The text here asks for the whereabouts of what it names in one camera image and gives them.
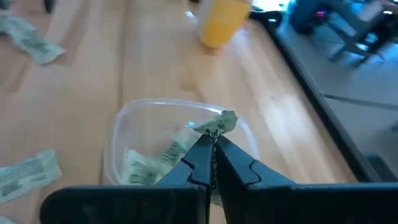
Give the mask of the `black frame clamp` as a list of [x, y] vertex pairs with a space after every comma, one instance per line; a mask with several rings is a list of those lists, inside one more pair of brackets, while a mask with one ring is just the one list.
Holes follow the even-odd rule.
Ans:
[[281, 11], [252, 11], [249, 18], [262, 24], [275, 26], [279, 26], [283, 19]]

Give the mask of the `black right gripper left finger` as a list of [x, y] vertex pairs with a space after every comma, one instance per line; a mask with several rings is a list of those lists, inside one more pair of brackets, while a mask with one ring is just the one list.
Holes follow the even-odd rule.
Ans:
[[213, 141], [202, 135], [154, 185], [86, 185], [57, 190], [41, 224], [209, 224]]

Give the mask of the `yellow ceramic mug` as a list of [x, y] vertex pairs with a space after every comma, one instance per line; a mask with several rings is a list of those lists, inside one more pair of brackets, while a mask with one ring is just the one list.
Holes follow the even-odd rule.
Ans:
[[252, 0], [188, 0], [198, 9], [198, 37], [210, 48], [226, 45], [252, 9]]

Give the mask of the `blue rolling office chair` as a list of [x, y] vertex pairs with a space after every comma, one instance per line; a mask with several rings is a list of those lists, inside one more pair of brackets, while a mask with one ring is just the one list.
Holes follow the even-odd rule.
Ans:
[[398, 0], [295, 0], [289, 22], [303, 35], [326, 24], [343, 41], [330, 61], [349, 52], [362, 56], [362, 64], [398, 40]]

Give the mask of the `clear plastic container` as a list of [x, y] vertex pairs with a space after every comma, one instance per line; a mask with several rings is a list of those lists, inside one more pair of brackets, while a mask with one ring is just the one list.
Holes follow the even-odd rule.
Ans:
[[199, 138], [189, 123], [202, 123], [224, 111], [204, 103], [172, 99], [140, 99], [125, 104], [116, 115], [104, 154], [104, 175], [116, 185], [126, 185], [127, 154], [133, 149], [159, 156], [172, 143]]

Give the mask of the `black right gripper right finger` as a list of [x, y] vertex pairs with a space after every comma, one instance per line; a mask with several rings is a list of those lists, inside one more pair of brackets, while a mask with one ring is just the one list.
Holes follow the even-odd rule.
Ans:
[[227, 224], [398, 224], [398, 184], [298, 184], [224, 136], [217, 178]]

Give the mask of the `black aluminium rig frame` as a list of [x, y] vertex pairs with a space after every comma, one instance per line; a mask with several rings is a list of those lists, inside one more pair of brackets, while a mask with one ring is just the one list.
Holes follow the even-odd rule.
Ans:
[[328, 131], [328, 135], [332, 138], [335, 146], [339, 149], [340, 154], [344, 157], [346, 164], [349, 166], [356, 179], [360, 182], [381, 182], [381, 176], [376, 172], [365, 156], [360, 153], [347, 132], [343, 130], [341, 123], [337, 120], [335, 115], [333, 115], [320, 92], [315, 89], [315, 85], [307, 76], [306, 71], [299, 65], [298, 58], [293, 54], [292, 50], [289, 49], [288, 45], [277, 36], [277, 28], [279, 26], [260, 24], [272, 38], [274, 44], [289, 66], [290, 71], [294, 74], [295, 79], [312, 104], [313, 109], [316, 111], [325, 129]]

